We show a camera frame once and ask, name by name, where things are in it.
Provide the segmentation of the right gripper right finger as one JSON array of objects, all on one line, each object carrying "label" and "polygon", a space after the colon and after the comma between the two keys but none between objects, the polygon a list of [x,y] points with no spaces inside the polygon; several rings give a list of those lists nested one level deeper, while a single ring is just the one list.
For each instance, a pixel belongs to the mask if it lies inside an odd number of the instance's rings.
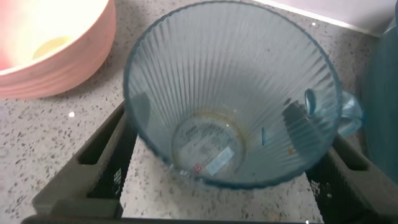
[{"label": "right gripper right finger", "polygon": [[397,222],[397,185],[341,136],[306,176],[325,223]]}]

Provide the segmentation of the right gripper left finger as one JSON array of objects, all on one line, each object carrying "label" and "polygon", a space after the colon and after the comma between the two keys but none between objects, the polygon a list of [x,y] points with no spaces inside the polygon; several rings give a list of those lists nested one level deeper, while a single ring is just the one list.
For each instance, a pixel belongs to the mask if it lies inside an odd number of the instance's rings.
[{"label": "right gripper left finger", "polygon": [[119,105],[34,197],[38,214],[119,218],[137,134]]}]

